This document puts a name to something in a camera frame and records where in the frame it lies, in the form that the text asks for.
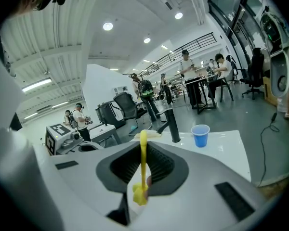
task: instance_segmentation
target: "black faucet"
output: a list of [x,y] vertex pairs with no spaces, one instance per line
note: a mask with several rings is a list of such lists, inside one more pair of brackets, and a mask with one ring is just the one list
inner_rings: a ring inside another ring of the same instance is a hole
[[165,113],[167,122],[158,128],[157,133],[161,134],[164,131],[164,129],[167,126],[169,126],[170,134],[172,137],[172,142],[174,142],[174,143],[179,142],[181,139],[180,139],[180,135],[179,135],[179,131],[178,131],[177,122],[175,121],[173,109],[172,108],[166,109],[162,112],[159,112],[157,115],[161,115],[163,113]]

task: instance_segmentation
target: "backpack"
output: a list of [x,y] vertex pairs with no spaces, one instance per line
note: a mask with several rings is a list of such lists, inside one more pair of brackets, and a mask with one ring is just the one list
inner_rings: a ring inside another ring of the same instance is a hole
[[69,125],[71,126],[71,128],[76,129],[78,126],[78,123],[77,123],[77,121],[75,121],[75,119],[73,117],[73,113],[74,113],[74,111],[69,115],[68,120],[69,120]]
[[147,79],[141,81],[138,84],[139,95],[143,98],[150,97],[154,95],[153,86]]

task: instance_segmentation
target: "black chair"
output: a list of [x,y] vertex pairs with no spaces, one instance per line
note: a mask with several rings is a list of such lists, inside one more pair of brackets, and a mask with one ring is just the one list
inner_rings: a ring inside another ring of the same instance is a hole
[[[116,95],[114,97],[114,101],[118,104],[121,111],[123,112],[124,120],[135,119],[136,128],[134,128],[131,132],[129,132],[130,136],[134,136],[135,134],[131,134],[131,133],[134,132],[138,128],[137,119],[139,119],[140,117],[142,117],[144,114],[148,112],[147,110],[144,110],[143,108],[138,109],[138,106],[142,105],[143,102],[135,104],[131,98],[131,95],[126,92],[122,92]],[[152,128],[152,121],[151,121],[150,116],[149,116],[149,119],[150,119],[151,124],[148,129]]]
[[252,93],[252,99],[255,100],[254,93],[263,93],[259,89],[255,89],[256,87],[260,87],[263,85],[263,62],[264,55],[262,54],[260,48],[255,48],[252,50],[252,63],[249,65],[247,74],[245,69],[238,69],[242,71],[243,79],[240,79],[241,82],[248,84],[251,89],[242,93],[242,98],[244,98],[244,94]]

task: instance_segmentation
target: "blue plastic cup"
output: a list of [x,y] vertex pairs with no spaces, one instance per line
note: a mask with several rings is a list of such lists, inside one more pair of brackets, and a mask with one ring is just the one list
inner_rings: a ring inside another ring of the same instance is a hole
[[194,135],[194,140],[196,146],[205,147],[208,142],[208,134],[210,132],[210,127],[207,125],[196,125],[191,129],[192,134]]

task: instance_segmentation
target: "glass wall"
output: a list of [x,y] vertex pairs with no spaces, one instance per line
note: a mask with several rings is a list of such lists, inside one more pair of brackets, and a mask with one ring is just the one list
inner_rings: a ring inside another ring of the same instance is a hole
[[[259,0],[209,0],[209,8],[233,45],[241,66],[246,67],[251,62],[254,48],[266,48],[263,32],[255,20],[255,15],[262,9],[261,2]],[[230,20],[233,10],[235,16]]]

